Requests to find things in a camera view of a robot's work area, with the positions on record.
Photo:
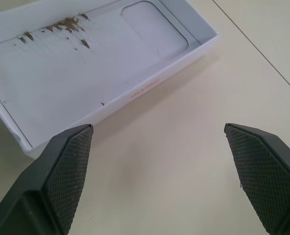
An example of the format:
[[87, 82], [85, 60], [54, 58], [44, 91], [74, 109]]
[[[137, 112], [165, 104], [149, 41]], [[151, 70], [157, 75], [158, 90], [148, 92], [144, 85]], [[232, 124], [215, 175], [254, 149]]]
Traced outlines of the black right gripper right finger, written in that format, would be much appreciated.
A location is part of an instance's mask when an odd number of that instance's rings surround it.
[[227, 123], [240, 185], [269, 235], [290, 235], [290, 148], [276, 135]]

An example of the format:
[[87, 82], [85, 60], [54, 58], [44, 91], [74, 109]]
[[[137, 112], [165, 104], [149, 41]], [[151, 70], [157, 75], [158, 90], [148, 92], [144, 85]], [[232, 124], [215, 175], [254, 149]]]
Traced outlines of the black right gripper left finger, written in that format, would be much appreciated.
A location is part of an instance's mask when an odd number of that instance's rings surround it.
[[68, 235], [83, 191], [94, 128], [63, 131], [0, 202], [0, 235]]

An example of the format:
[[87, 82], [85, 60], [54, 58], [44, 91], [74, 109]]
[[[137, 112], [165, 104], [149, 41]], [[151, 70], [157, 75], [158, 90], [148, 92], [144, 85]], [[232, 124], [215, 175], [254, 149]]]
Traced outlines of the white orange iPhone box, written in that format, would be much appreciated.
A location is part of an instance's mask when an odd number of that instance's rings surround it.
[[38, 0], [0, 12], [0, 118], [36, 159], [202, 57], [218, 33], [187, 0]]

